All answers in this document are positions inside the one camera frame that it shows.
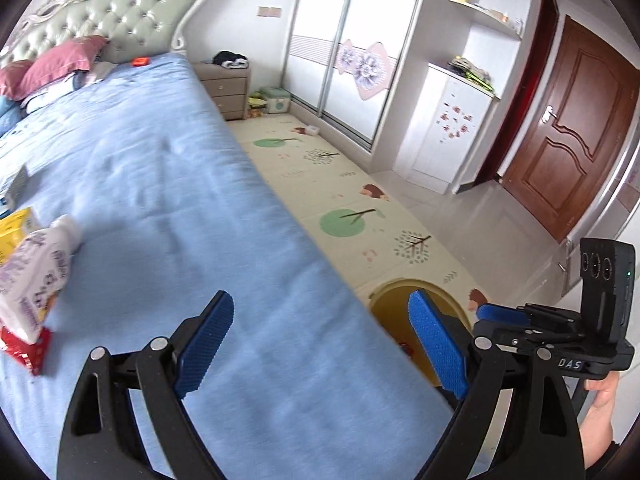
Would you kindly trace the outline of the person's right hand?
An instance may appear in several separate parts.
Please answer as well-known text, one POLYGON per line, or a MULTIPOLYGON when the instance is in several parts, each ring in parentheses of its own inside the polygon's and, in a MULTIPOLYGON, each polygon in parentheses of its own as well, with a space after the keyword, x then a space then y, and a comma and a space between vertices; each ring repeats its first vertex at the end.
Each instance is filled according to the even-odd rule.
POLYGON ((603 379, 585 381, 585 389, 596 394, 579 427, 586 468, 597 463, 613 442, 612 416, 619 382, 617 370, 612 370, 603 379))

